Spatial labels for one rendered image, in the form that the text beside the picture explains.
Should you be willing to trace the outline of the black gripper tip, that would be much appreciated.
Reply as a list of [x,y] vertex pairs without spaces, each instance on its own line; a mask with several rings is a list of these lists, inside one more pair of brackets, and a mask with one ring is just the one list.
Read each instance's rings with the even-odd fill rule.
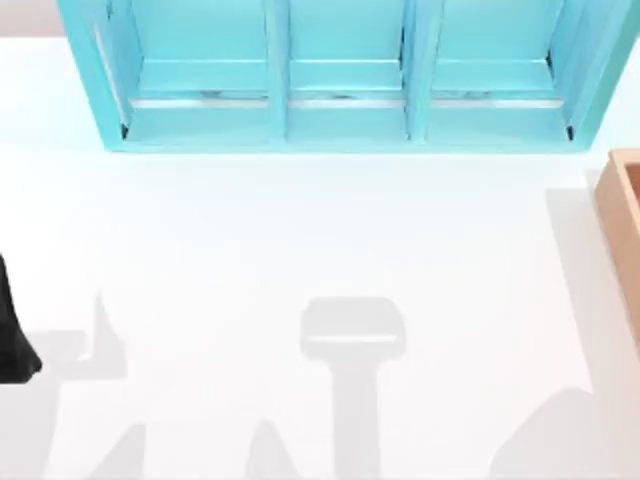
[[42,360],[19,323],[6,263],[0,254],[0,384],[25,384],[42,367]]

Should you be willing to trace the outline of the shallow salmon-coloured box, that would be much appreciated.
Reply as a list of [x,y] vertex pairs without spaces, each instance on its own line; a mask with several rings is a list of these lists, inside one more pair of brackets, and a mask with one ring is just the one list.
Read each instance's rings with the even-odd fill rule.
[[609,151],[595,200],[634,341],[640,346],[640,148]]

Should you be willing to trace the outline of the light blue rack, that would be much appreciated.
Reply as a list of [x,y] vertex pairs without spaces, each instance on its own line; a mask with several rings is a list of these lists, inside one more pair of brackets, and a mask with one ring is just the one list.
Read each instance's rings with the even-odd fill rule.
[[587,150],[640,0],[57,0],[119,152]]

